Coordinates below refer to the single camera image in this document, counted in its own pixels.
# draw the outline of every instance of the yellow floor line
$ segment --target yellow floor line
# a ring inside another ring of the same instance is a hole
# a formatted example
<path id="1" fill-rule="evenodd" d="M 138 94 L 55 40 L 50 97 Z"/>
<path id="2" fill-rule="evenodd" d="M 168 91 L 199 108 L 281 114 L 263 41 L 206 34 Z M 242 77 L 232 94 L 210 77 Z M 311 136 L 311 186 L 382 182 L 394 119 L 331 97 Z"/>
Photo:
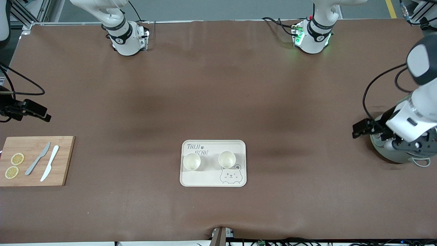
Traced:
<path id="1" fill-rule="evenodd" d="M 396 19 L 397 16 L 395 13 L 395 9 L 393 8 L 392 0 L 385 0 L 385 3 L 387 4 L 388 11 L 390 12 L 390 17 L 392 19 Z"/>

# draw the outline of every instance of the white cup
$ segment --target white cup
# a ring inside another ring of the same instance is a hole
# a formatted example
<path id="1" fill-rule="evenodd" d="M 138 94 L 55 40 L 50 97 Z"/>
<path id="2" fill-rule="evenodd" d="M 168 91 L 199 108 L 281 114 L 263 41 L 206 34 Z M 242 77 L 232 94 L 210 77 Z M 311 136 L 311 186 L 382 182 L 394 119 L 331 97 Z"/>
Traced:
<path id="1" fill-rule="evenodd" d="M 218 156 L 218 163 L 223 168 L 231 168 L 235 165 L 235 154 L 230 151 L 224 151 Z"/>
<path id="2" fill-rule="evenodd" d="M 184 157 L 184 167 L 190 171 L 194 171 L 200 167 L 200 156 L 198 154 L 187 154 Z"/>

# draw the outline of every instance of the knife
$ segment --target knife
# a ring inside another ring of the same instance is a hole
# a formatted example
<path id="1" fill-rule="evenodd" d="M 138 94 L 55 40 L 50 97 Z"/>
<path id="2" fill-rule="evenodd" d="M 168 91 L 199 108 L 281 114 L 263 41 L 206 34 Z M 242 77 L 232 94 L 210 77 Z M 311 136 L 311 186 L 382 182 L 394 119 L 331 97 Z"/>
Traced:
<path id="1" fill-rule="evenodd" d="M 53 162 L 53 159 L 55 159 L 55 156 L 56 156 L 56 153 L 58 153 L 58 150 L 59 150 L 59 145 L 55 145 L 53 147 L 53 151 L 52 151 L 52 155 L 50 156 L 49 163 L 47 164 L 47 167 L 45 168 L 44 174 L 42 175 L 42 178 L 40 180 L 41 182 L 47 178 L 50 171 L 52 170 L 52 162 Z"/>
<path id="2" fill-rule="evenodd" d="M 35 168 L 36 164 L 38 163 L 38 161 L 43 158 L 45 156 L 45 154 L 47 154 L 47 152 L 49 151 L 50 148 L 50 142 L 47 143 L 47 145 L 44 147 L 44 149 L 42 150 L 41 154 L 39 154 L 39 156 L 36 158 L 36 160 L 32 163 L 32 165 L 26 170 L 26 172 L 24 173 L 24 175 L 30 175 L 33 171 L 33 169 Z"/>

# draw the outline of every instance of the brown cloth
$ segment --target brown cloth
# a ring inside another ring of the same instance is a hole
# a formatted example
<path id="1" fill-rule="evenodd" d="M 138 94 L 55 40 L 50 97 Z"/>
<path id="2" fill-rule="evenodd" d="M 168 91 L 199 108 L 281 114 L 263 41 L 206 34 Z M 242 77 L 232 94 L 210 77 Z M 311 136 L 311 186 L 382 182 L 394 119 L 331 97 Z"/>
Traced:
<path id="1" fill-rule="evenodd" d="M 341 20 L 326 49 L 308 55 L 271 22 L 149 27 L 149 51 L 132 57 L 100 26 L 34 26 L 22 37 L 12 67 L 46 89 L 28 98 L 52 121 L 1 124 L 0 144 L 76 142 L 65 186 L 0 189 L 0 242 L 205 239 L 218 226 L 246 238 L 437 237 L 436 160 L 394 165 L 351 133 L 367 84 L 405 62 L 418 28 Z M 394 75 L 369 91 L 375 116 L 405 96 Z M 407 73 L 400 83 L 414 88 Z M 243 140 L 247 184 L 183 187 L 187 139 Z"/>

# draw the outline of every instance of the white tray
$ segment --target white tray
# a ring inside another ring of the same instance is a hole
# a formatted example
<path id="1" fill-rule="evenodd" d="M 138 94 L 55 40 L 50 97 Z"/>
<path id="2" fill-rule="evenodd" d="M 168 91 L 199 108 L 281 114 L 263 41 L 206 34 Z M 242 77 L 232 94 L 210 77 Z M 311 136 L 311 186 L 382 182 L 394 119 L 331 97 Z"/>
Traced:
<path id="1" fill-rule="evenodd" d="M 235 154 L 236 163 L 229 169 L 219 164 L 223 151 Z M 187 154 L 200 156 L 201 164 L 197 170 L 184 168 L 183 160 Z M 180 158 L 180 183 L 183 186 L 242 187 L 246 184 L 246 144 L 241 140 L 187 140 L 182 144 Z"/>

